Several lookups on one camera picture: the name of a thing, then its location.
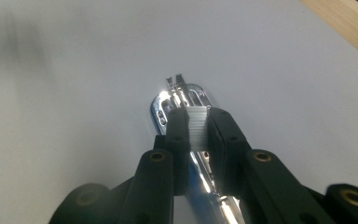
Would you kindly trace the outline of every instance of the chrome metal piece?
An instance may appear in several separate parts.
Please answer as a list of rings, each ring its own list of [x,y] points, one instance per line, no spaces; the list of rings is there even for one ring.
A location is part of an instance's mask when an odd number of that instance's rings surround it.
[[[208,147],[207,106],[188,106],[188,131],[192,151],[205,151]]]
[[[239,208],[238,200],[234,197],[222,196],[216,192],[213,182],[213,174],[209,165],[207,118],[208,108],[212,106],[206,92],[202,87],[195,84],[185,83],[182,75],[177,75],[176,83],[173,84],[172,77],[167,77],[166,91],[162,91],[151,105],[151,114],[159,134],[167,131],[166,123],[168,113],[177,107],[185,106],[189,115],[189,135],[191,145],[191,160],[199,176],[199,186],[203,188],[209,201],[213,204],[215,223],[244,224]]]

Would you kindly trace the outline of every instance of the metal object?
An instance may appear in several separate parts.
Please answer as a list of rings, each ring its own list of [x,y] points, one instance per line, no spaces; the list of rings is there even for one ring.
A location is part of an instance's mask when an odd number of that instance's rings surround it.
[[[74,189],[50,224],[172,224],[173,196],[184,194],[200,223],[358,224],[357,187],[332,185],[322,195],[302,186],[276,155],[252,149],[227,111],[192,107],[183,78],[167,82],[177,108],[152,108],[156,121],[167,120],[166,134],[156,136],[135,176],[111,190]]]
[[[167,90],[162,91],[151,105],[151,114],[159,134],[167,133],[166,121],[168,114],[175,108],[184,106],[189,116],[190,152],[190,193],[189,201],[196,211],[200,223],[244,224],[239,200],[232,196],[222,195],[214,184],[212,170],[209,164],[208,148],[209,109],[212,107],[204,89],[196,84],[185,83],[182,75],[166,78]]]

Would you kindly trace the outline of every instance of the wooden edge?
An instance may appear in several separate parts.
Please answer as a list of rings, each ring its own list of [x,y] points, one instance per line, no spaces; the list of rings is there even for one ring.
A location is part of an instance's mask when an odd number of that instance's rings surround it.
[[[355,0],[301,0],[358,49],[358,2]]]

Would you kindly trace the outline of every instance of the white surface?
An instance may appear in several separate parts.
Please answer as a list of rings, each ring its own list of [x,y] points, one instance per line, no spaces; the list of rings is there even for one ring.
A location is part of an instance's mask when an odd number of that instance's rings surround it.
[[[358,186],[358,51],[300,3],[0,1],[0,224],[131,177],[177,73],[304,185]]]

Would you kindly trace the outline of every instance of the screw hole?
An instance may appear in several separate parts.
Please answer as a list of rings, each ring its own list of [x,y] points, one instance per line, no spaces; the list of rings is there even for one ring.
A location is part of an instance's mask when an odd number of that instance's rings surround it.
[[[167,124],[167,120],[165,118],[161,118],[159,120],[159,122],[161,123],[161,125],[166,125]]]
[[[165,155],[161,152],[154,152],[150,154],[149,159],[151,161],[163,161],[165,160]]]
[[[340,193],[341,197],[344,198],[347,203],[358,206],[358,191],[353,189],[343,189]]]
[[[272,160],[271,156],[264,152],[256,152],[254,154],[254,157],[257,161],[271,161]]]
[[[300,221],[305,224],[318,224],[318,220],[313,215],[308,213],[300,214]]]

